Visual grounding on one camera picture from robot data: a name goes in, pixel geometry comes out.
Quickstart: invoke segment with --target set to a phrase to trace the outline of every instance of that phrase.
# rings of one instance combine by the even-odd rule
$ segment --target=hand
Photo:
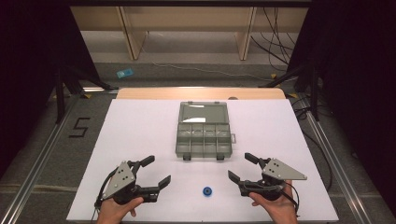
[[[293,197],[291,191],[291,181],[286,180],[286,187],[283,189],[291,198]],[[297,215],[295,213],[294,204],[287,199],[285,196],[280,196],[275,201],[269,201],[263,198],[260,194],[255,192],[250,192],[248,195],[254,200],[253,206],[261,205],[270,215],[271,219],[275,223],[297,223]]]
[[[143,202],[143,198],[135,198],[130,202],[119,205],[114,202],[113,199],[107,199],[102,202],[97,224],[120,224],[122,219],[131,212],[133,217],[136,216],[136,211],[134,210]]]

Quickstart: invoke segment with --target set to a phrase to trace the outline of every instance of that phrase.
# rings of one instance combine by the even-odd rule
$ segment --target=wire
[[[330,163],[324,154],[323,148],[319,145],[319,143],[317,141],[315,141],[315,139],[313,137],[311,137],[308,133],[306,133],[304,130],[301,130],[301,131],[309,140],[311,140],[320,149],[323,159],[326,161],[327,167],[329,169],[329,175],[330,175],[329,185],[326,187],[326,190],[329,191],[332,188],[332,167],[330,166]]]
[[[308,98],[310,98],[310,97],[309,97],[309,96],[305,96],[305,97],[303,97],[303,98],[301,98],[301,99],[299,99],[299,100],[293,102],[293,103],[291,104],[291,107],[293,107],[295,104],[297,104],[298,102],[302,101],[303,99],[308,99]],[[328,106],[328,105],[317,105],[317,107],[329,107],[329,106]],[[304,110],[304,112],[307,112],[310,108],[311,108],[311,107],[308,106],[308,107],[305,107],[305,108],[294,109],[294,113],[300,112],[300,111],[302,111],[302,110]],[[323,113],[323,112],[318,111],[318,113],[319,113],[320,115],[325,116],[325,117],[333,118],[332,112],[330,112],[330,114],[325,114],[325,113]]]
[[[96,197],[96,201],[95,201],[95,204],[94,204],[94,207],[96,209],[100,209],[100,207],[102,205],[102,194],[103,194],[103,191],[105,190],[105,186],[106,186],[107,181],[111,178],[111,176],[113,176],[117,172],[118,169],[119,169],[119,167],[117,167],[110,174],[108,174],[108,176],[106,177],[105,181],[103,182],[102,187],[99,190],[98,196]]]
[[[141,46],[141,49],[143,52],[147,53],[145,51],[145,49],[143,48],[143,46]],[[213,70],[205,70],[205,69],[201,69],[201,68],[196,68],[196,67],[180,67],[180,66],[175,66],[169,63],[165,63],[165,64],[158,64],[155,62],[151,62],[152,64],[159,66],[159,67],[172,67],[172,68],[176,68],[176,69],[184,69],[184,70],[196,70],[196,71],[200,71],[200,72],[206,72],[206,73],[219,73],[219,74],[223,74],[225,76],[229,76],[229,77],[255,77],[257,79],[263,80],[263,81],[272,81],[272,79],[269,78],[262,78],[262,77],[256,77],[253,76],[251,74],[230,74],[230,73],[225,73],[225,72],[221,72],[221,71],[213,71]]]
[[[296,42],[294,42],[294,40],[291,38],[291,36],[289,35],[289,33],[286,33],[286,35],[289,37],[291,43],[293,43],[293,45],[296,45]]]
[[[298,209],[299,209],[299,207],[300,207],[300,196],[298,195],[297,189],[296,189],[293,185],[287,183],[286,181],[285,181],[285,184],[291,186],[291,188],[294,189],[294,192],[296,193],[297,202],[294,201],[294,200],[293,200],[287,193],[285,193],[283,190],[281,191],[282,194],[283,194],[286,198],[288,198],[292,203],[294,203],[294,209],[295,209],[296,215],[297,215]]]
[[[93,214],[92,214],[92,217],[91,217],[91,224],[92,224],[92,222],[93,222],[93,218],[95,217],[95,213],[97,212],[97,209],[96,208],[94,208],[93,209]]]
[[[284,58],[284,60],[281,60],[281,61],[284,62],[285,64],[289,64],[289,63],[287,62],[287,60],[286,60],[285,54],[287,55],[288,58],[290,58],[290,56],[289,56],[289,54],[286,52],[285,47],[283,46],[282,42],[280,41],[279,32],[278,32],[278,30],[277,30],[277,12],[278,12],[278,9],[277,9],[277,7],[275,8],[275,25],[274,25],[274,26],[273,26],[273,24],[271,23],[271,20],[269,19],[267,12],[265,11],[265,7],[263,7],[262,10],[264,11],[264,15],[265,15],[265,17],[267,18],[268,23],[270,24],[271,30],[273,31],[273,34],[272,34],[272,37],[271,37],[271,41],[269,41],[269,40],[267,40],[266,38],[264,38],[265,40],[267,40],[267,41],[270,42],[270,47],[269,47],[268,51],[271,51],[271,47],[272,47],[273,44],[275,45],[275,43],[274,43],[274,37],[276,37],[276,39],[277,39],[277,41],[278,41],[278,44],[276,44],[276,45],[279,46],[280,51],[282,52],[282,55],[283,55],[283,58]],[[272,62],[271,62],[271,53],[268,55],[268,60],[269,60],[269,62],[270,62],[270,64],[271,64],[271,66],[273,66],[273,65],[272,65]]]
[[[266,40],[268,43],[271,43],[271,40],[267,39],[267,38],[262,34],[262,32],[260,32],[260,34],[262,35],[262,38],[263,38],[264,40]],[[274,42],[273,42],[272,44],[273,44],[273,45],[276,45],[276,46],[278,46],[278,47],[284,48],[284,49],[293,50],[292,48],[285,47],[285,46],[282,46],[282,45],[277,44],[277,43],[274,43]]]
[[[270,50],[266,49],[265,47],[263,47],[262,45],[260,45],[254,38],[253,36],[250,37],[254,43],[256,43],[260,49],[263,49],[264,51],[268,52],[269,54],[272,54],[274,57],[278,58],[282,63],[288,64],[288,62],[284,61],[283,59],[279,58],[276,54],[274,54],[273,52],[271,52]]]
[[[297,100],[296,102],[291,104],[291,106],[295,105],[297,102],[300,102],[300,101],[302,101],[305,98],[308,98],[308,97],[303,97],[300,100]],[[304,108],[299,108],[299,109],[294,109],[294,113],[297,113],[297,112],[301,111],[301,113],[299,115],[296,115],[297,120],[306,119],[307,118],[306,112],[309,111],[309,110],[310,110],[310,106],[304,107]],[[326,190],[329,191],[331,189],[331,187],[332,187],[332,176],[333,176],[332,167],[330,166],[330,163],[327,160],[327,157],[326,157],[326,155],[324,153],[324,150],[320,146],[320,144],[317,141],[315,141],[315,139],[313,137],[311,137],[308,133],[306,133],[303,129],[301,129],[301,131],[302,131],[303,135],[305,135],[309,140],[311,140],[319,148],[319,151],[320,151],[323,159],[325,160],[325,162],[327,164],[327,167],[328,167],[328,170],[329,170],[329,175],[330,175],[329,178],[330,179],[329,179],[329,185],[326,187]]]
[[[259,182],[262,182],[262,180],[259,180],[258,182],[252,182],[252,181],[250,181],[250,180],[245,180],[245,182],[244,182],[244,188],[245,188],[245,189],[248,189],[248,190],[255,190],[254,188],[249,188],[249,187],[246,186],[246,183],[249,183],[249,184],[251,184],[252,186],[256,186],[256,187],[258,187],[259,189],[263,189],[263,190],[276,190],[276,189],[278,189],[277,186],[268,186],[268,187],[266,187],[266,186],[260,185]]]

